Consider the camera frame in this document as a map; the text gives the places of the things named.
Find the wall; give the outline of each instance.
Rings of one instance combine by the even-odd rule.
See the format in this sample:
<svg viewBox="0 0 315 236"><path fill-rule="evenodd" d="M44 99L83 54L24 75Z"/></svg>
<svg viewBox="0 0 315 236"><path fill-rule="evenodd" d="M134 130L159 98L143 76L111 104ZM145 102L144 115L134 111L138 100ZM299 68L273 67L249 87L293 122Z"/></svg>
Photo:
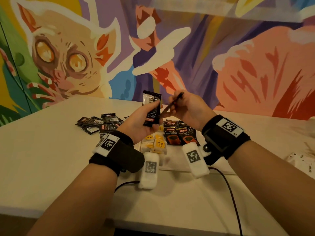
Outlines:
<svg viewBox="0 0 315 236"><path fill-rule="evenodd" d="M315 0L0 0L2 123L75 95L315 115Z"/></svg>

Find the wire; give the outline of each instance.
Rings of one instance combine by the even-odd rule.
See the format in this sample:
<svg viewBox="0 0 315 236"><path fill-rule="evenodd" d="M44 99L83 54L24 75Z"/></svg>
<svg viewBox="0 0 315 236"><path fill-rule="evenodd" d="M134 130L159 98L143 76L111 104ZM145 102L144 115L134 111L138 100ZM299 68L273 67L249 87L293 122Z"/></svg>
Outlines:
<svg viewBox="0 0 315 236"><path fill-rule="evenodd" d="M214 168L214 167L208 167L208 168L209 168L209 170L216 170L217 172L219 172L219 173L223 176L223 178L224 178L224 180L225 180L225 182L226 182L226 184L227 184L227 187L228 187L229 190L230 190L230 194L231 194L231 197L232 197L232 201L233 201L233 205L234 205L234 209L235 209L235 213L236 213L236 217L237 217L238 227L239 227L239 234L240 234L240 236L243 236L241 221L239 220L239 216L238 216L238 211L237 211L235 199L234 199L233 192L232 192L232 189L231 189L231 187L230 187L229 182L227 181L227 179L225 178L224 174L223 174L219 169ZM127 184L139 184L139 183L140 183L140 181L128 181L128 182L124 182L124 183L120 184L119 186L117 186L117 188L115 189L115 192L116 192L120 187L122 187L122 186L124 186L124 185L127 185Z"/></svg>
<svg viewBox="0 0 315 236"><path fill-rule="evenodd" d="M240 236L243 236L241 221L239 220L239 216L238 216L238 211L237 211L235 199L234 199L234 196L233 196L233 193L232 193L230 184L228 183L228 181L227 181L227 179L225 178L224 174L223 174L219 169L214 168L214 167L208 167L208 168L209 168L209 170L216 170L217 172L219 172L219 173L223 176L223 178L224 178L224 180L225 180L225 182L226 182L226 184L227 184L227 187L228 187L229 190L230 190L230 194L231 194L231 197L232 197L232 201L233 201L233 205L234 205L234 209L235 209L235 213L236 213L236 217L237 217L238 227L239 227L239 234L240 234Z"/></svg>
<svg viewBox="0 0 315 236"><path fill-rule="evenodd" d="M114 192L116 192L120 187L124 186L124 185L127 185L127 184L139 184L140 181L128 181L128 182L124 182L122 183L121 185L117 186L117 188L115 189Z"/></svg>

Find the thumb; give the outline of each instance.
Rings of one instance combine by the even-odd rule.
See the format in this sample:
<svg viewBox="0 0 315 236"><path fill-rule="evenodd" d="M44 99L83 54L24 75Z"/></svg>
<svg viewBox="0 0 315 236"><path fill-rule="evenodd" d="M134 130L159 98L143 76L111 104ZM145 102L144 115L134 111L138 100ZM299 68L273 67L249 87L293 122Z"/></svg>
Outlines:
<svg viewBox="0 0 315 236"><path fill-rule="evenodd" d="M142 108L143 110L148 113L152 109L156 108L160 104L160 100L155 100L153 103L148 103L146 105L143 105Z"/></svg>

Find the person's left hand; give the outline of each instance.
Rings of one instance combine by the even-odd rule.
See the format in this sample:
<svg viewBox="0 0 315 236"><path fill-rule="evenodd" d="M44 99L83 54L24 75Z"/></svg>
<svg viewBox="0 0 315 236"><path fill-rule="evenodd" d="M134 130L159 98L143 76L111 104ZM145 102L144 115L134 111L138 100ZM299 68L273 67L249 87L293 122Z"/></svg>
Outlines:
<svg viewBox="0 0 315 236"><path fill-rule="evenodd" d="M159 128L158 124L153 124L152 127L145 127L143 124L147 118L148 112L157 107L159 103L160 100L156 100L154 103L148 103L138 108L121 126L119 126L119 128L117 128L117 131L129 136L134 144L137 144L146 136L155 133Z"/></svg>

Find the red coffee cup picture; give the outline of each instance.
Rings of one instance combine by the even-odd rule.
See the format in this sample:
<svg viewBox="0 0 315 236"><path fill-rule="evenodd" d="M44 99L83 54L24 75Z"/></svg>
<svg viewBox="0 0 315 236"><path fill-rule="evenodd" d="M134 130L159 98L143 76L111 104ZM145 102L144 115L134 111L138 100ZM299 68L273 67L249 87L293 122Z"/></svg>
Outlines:
<svg viewBox="0 0 315 236"><path fill-rule="evenodd" d="M197 143L196 139L194 139L192 136L185 136L183 137L183 140L185 141L185 143L191 143L191 142Z"/></svg>
<svg viewBox="0 0 315 236"><path fill-rule="evenodd" d="M171 145L180 145L180 139L177 135L168 135L167 140Z"/></svg>

